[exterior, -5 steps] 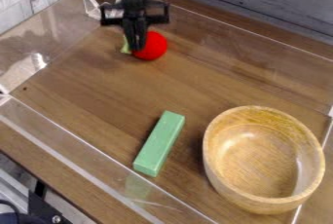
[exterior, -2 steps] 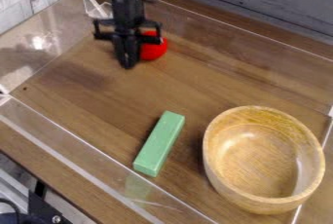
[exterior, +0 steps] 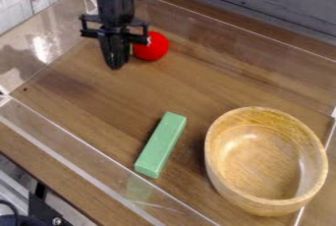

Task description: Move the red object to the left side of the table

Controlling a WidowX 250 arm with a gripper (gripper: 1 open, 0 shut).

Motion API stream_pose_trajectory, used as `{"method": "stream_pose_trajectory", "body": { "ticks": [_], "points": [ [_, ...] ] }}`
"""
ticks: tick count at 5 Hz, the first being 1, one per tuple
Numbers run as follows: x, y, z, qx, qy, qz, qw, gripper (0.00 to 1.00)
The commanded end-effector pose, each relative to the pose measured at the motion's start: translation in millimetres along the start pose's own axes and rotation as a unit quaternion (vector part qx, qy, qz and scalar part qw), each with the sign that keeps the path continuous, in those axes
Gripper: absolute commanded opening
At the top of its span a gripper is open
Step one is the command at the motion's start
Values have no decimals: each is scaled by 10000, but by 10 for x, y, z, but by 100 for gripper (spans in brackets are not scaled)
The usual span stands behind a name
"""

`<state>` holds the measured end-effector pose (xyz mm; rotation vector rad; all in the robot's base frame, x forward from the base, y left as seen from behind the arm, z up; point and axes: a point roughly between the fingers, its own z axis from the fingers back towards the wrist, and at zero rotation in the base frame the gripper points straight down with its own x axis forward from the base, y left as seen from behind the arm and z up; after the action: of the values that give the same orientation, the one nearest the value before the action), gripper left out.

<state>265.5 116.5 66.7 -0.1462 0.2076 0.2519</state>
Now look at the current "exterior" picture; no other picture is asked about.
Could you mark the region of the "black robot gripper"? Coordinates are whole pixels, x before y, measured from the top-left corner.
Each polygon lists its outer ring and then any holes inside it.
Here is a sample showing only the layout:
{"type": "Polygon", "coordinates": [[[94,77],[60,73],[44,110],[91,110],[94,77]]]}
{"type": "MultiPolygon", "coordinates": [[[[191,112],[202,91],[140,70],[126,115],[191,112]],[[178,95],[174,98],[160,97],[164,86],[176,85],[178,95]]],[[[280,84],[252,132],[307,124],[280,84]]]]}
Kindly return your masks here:
{"type": "Polygon", "coordinates": [[[104,59],[112,69],[120,68],[128,62],[130,42],[143,45],[150,43],[150,23],[143,20],[134,19],[124,25],[112,27],[100,26],[99,28],[88,28],[90,23],[103,23],[99,15],[82,14],[79,20],[82,22],[82,36],[99,37],[104,59]],[[143,34],[131,33],[130,28],[142,28],[143,34]],[[120,36],[118,43],[114,35],[120,36]]]}

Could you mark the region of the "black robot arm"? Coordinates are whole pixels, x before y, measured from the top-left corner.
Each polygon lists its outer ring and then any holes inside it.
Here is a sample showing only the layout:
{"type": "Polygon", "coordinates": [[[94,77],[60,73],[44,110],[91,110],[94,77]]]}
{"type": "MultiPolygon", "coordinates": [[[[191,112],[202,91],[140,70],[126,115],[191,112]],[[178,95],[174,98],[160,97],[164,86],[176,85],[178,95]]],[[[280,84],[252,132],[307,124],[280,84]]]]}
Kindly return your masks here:
{"type": "Polygon", "coordinates": [[[119,69],[134,44],[148,44],[150,23],[135,18],[134,0],[98,0],[98,13],[80,16],[82,36],[98,38],[107,65],[119,69]]]}

